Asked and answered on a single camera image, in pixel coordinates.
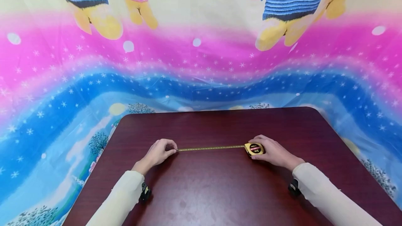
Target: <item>tape measure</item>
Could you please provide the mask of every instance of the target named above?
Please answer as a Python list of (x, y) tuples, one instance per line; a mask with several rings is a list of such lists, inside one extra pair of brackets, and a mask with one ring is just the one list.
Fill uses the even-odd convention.
[(259, 143), (246, 143), (244, 145), (236, 145), (236, 146), (217, 146), (217, 147), (178, 149), (177, 151), (182, 152), (182, 151), (194, 151), (194, 150), (238, 149), (238, 148), (244, 148), (250, 157), (252, 157), (253, 155), (262, 155), (265, 153), (264, 147)]

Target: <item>black clamp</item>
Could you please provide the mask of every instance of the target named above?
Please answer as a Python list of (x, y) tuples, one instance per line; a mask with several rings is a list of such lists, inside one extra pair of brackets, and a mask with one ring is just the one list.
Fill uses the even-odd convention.
[(293, 179), (293, 181), (288, 186), (288, 190), (294, 197), (301, 195), (301, 191), (299, 190), (299, 181)]
[(152, 191), (145, 182), (142, 183), (141, 188), (142, 193), (140, 195), (140, 201), (146, 202), (151, 197)]

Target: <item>wrist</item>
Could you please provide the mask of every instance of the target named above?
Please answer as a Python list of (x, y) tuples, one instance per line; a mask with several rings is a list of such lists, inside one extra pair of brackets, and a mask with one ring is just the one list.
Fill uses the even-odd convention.
[(294, 159), (290, 160), (290, 161), (286, 164), (285, 167), (286, 167), (289, 171), (293, 172), (293, 170), (294, 170), (297, 166), (299, 166), (300, 164), (302, 164), (302, 163), (306, 163), (306, 162), (305, 162), (302, 158), (295, 157)]
[(148, 173), (148, 171), (151, 169), (151, 167), (153, 167), (153, 163), (146, 158), (142, 158), (141, 160), (135, 163), (134, 167), (131, 170), (137, 171), (138, 173), (145, 176), (146, 173)]

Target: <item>yellow tape measure case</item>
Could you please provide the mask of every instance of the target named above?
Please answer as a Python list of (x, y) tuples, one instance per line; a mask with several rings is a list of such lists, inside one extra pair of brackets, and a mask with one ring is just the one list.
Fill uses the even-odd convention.
[(264, 147), (259, 143), (246, 143), (244, 144), (244, 148), (250, 157), (253, 155), (263, 155), (265, 153)]

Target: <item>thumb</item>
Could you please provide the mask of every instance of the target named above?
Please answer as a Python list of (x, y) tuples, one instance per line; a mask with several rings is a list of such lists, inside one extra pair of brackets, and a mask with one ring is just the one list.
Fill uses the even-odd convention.
[(263, 154), (263, 155), (253, 155), (251, 157), (251, 159), (253, 160), (267, 160), (267, 155)]
[(172, 154), (174, 154), (176, 152), (176, 149), (170, 149), (169, 151), (165, 152), (166, 157), (171, 156)]

